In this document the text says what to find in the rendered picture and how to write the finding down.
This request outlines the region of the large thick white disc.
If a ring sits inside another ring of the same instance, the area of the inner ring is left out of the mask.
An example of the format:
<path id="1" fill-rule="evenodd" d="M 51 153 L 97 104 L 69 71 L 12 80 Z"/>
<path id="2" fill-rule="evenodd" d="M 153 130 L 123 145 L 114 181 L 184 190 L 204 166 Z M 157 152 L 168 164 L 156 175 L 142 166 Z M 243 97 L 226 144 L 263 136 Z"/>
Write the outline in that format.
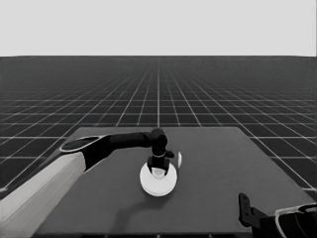
<path id="1" fill-rule="evenodd" d="M 174 165 L 169 165 L 168 171 L 160 175 L 152 173 L 147 164 L 140 170 L 142 189 L 152 196 L 165 196 L 173 191 L 177 183 L 177 171 Z"/>

